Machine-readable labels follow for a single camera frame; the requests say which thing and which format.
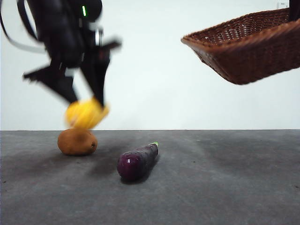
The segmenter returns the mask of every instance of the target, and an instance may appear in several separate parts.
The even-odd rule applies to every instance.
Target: green indicator light
[[[86,16],[85,6],[82,6],[83,15]]]

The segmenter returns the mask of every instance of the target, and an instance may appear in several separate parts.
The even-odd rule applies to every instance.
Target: wall outlet
[[[281,1],[279,0],[277,2],[277,8],[280,9],[280,8],[289,8],[290,7],[290,2],[289,1]]]

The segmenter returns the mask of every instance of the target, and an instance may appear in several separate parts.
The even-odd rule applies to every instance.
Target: cable
[[[14,45],[15,47],[19,48],[19,49],[22,49],[22,50],[25,50],[25,51],[29,51],[29,52],[33,52],[33,53],[45,53],[45,50],[43,50],[42,48],[35,48],[35,47],[32,47],[32,46],[28,46],[28,45],[23,45],[23,44],[20,44],[16,41],[14,41],[7,33],[5,27],[4,27],[4,23],[3,23],[3,19],[2,19],[2,12],[1,12],[1,9],[2,9],[2,0],[0,0],[0,22],[1,22],[1,27],[3,29],[3,32],[6,36],[6,38],[8,39],[8,41]]]

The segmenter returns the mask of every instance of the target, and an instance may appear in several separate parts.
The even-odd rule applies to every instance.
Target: basket rim
[[[208,42],[203,42],[203,41],[199,41],[199,40],[197,41],[197,40],[192,39],[191,35],[201,34],[201,33],[207,32],[208,30],[215,29],[216,27],[224,26],[224,25],[227,25],[234,21],[241,20],[245,17],[250,17],[253,15],[258,15],[258,14],[262,14],[262,13],[272,13],[272,12],[286,11],[286,10],[287,9],[284,8],[284,9],[267,10],[267,11],[246,14],[246,15],[231,19],[229,21],[220,23],[218,25],[206,28],[204,30],[187,34],[181,39],[181,42],[190,47],[196,47],[196,48],[203,50],[205,52],[208,52],[208,53],[213,53],[216,51],[219,52],[219,51],[226,51],[226,50],[234,50],[236,48],[247,47],[248,45],[255,45],[255,44],[258,45],[258,44],[261,44],[261,42],[263,42],[263,41],[268,41],[272,38],[277,38],[278,36],[280,36],[282,34],[292,32],[293,30],[300,29],[300,19],[298,19],[296,21],[290,21],[287,23],[283,23],[279,26],[275,26],[272,28],[264,29],[258,33],[251,34],[242,39],[232,39],[232,40],[224,41],[224,42],[218,43],[218,44],[210,44]]]

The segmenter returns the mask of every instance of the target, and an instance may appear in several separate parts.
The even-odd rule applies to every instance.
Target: gray floor
[[[68,157],[59,132],[2,132],[1,224],[300,224],[300,130],[94,134],[94,154]],[[123,182],[119,155],[153,141],[149,176]]]

